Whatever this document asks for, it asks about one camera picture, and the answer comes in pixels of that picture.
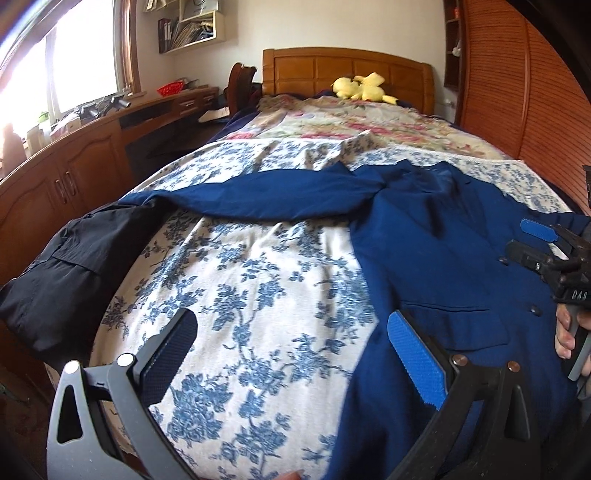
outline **bed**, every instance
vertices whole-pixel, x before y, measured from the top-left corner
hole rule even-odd
[[[415,109],[286,95],[313,96],[339,76],[372,71]],[[248,122],[134,191],[337,161],[350,169],[447,161],[530,208],[568,210],[522,161],[423,115],[434,101],[424,63],[342,48],[265,50],[263,90]],[[91,365],[136,352],[179,307],[197,314],[200,334],[151,412],[181,457],[209,479],[272,479],[298,469],[304,479],[321,478],[349,378],[376,323],[346,224],[248,224],[177,211],[111,301]],[[106,411],[132,453],[116,412]]]

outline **red basket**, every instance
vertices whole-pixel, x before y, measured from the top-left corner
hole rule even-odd
[[[176,95],[177,93],[180,93],[180,91],[183,90],[183,87],[184,87],[184,82],[181,82],[181,81],[171,82],[171,83],[167,83],[166,85],[160,87],[156,91],[160,95],[162,95],[163,97],[168,97],[169,95]]]

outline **stuffed animal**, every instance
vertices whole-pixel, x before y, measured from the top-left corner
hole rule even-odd
[[[386,102],[396,105],[398,99],[385,95],[384,90],[380,87],[383,82],[384,77],[375,72],[370,73],[367,77],[357,75],[352,81],[347,77],[341,77],[333,83],[333,92],[337,97],[343,99]]]

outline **blue flower pattern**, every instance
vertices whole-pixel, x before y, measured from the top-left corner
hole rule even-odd
[[[406,158],[422,166],[448,161],[531,208],[566,210],[520,161],[384,147],[370,133],[344,141],[218,142],[136,190],[175,190],[273,168],[320,169],[342,161],[354,169]],[[211,479],[272,480],[294,469],[304,469],[306,479],[321,478],[335,443],[335,406],[376,322],[346,224],[251,225],[177,211],[111,301],[91,362],[137,351],[180,307],[196,313],[197,341],[163,401],[150,409],[179,455]],[[325,403],[300,411],[297,399],[309,397]],[[117,429],[118,417],[108,415]]]

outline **jacket button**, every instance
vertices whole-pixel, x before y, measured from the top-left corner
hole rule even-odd
[[[540,310],[540,308],[536,305],[532,305],[530,307],[530,312],[533,313],[535,316],[537,317],[541,317],[542,316],[542,311]]]

